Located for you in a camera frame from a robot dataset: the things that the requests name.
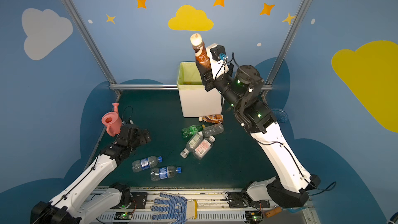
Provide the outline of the blue label bottle front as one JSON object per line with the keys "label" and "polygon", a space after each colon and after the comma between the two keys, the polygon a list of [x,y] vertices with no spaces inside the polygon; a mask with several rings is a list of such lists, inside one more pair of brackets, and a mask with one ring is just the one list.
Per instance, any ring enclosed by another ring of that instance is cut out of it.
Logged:
{"label": "blue label bottle front", "polygon": [[154,168],[150,172],[152,181],[159,181],[175,177],[181,173],[181,167],[167,166],[162,168]]}

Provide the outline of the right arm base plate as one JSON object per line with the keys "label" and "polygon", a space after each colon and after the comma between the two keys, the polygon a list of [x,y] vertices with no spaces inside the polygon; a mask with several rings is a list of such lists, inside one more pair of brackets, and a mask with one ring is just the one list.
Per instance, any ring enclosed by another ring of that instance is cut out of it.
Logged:
{"label": "right arm base plate", "polygon": [[270,208],[269,200],[260,200],[255,202],[248,195],[241,192],[227,191],[224,194],[227,204],[230,208]]}

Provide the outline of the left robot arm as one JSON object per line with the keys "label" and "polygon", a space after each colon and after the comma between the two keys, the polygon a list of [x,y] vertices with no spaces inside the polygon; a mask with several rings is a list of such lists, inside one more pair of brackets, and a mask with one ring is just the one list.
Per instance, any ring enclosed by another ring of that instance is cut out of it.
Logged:
{"label": "left robot arm", "polygon": [[89,224],[113,207],[128,207],[130,187],[114,183],[90,202],[87,197],[138,147],[151,142],[150,132],[135,124],[121,127],[116,140],[101,150],[94,162],[65,190],[49,202],[39,202],[31,210],[32,224]]}

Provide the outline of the blue label bottle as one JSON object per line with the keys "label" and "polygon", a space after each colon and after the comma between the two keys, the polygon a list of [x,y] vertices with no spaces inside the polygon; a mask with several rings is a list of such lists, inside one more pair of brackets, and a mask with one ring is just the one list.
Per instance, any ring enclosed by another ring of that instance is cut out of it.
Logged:
{"label": "blue label bottle", "polygon": [[163,158],[161,156],[159,156],[159,157],[151,156],[151,157],[144,158],[141,160],[136,160],[132,163],[132,170],[134,173],[138,173],[143,170],[154,168],[162,161],[163,161]]}
{"label": "blue label bottle", "polygon": [[167,166],[162,168],[154,168],[150,172],[152,181],[159,181],[175,177],[181,173],[181,167]]}

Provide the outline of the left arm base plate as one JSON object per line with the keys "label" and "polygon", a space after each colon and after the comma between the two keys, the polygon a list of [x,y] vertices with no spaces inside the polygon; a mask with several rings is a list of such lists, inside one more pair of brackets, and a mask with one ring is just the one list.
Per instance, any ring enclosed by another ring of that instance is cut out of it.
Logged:
{"label": "left arm base plate", "polygon": [[146,207],[148,194],[146,192],[123,193],[119,209],[144,209]]}

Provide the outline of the brown coffee bottle front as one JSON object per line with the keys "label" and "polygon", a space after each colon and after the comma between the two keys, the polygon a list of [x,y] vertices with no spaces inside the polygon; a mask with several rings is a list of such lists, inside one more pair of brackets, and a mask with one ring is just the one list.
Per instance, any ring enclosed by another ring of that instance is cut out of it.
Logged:
{"label": "brown coffee bottle front", "polygon": [[206,69],[211,68],[210,59],[207,55],[207,50],[202,36],[199,33],[195,33],[190,37],[190,41],[195,52],[195,60]]}

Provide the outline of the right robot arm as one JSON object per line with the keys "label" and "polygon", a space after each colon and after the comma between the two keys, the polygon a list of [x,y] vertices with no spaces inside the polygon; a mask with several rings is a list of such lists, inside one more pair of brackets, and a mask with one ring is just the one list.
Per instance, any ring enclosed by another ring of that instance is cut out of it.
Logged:
{"label": "right robot arm", "polygon": [[285,140],[275,115],[259,100],[264,85],[260,73],[251,65],[243,65],[235,77],[229,73],[214,76],[211,68],[199,62],[196,66],[205,89],[220,92],[232,106],[235,119],[260,145],[277,173],[268,180],[249,183],[242,194],[252,202],[271,199],[283,208],[303,207],[309,199],[308,191],[319,186],[320,178],[304,169]]}

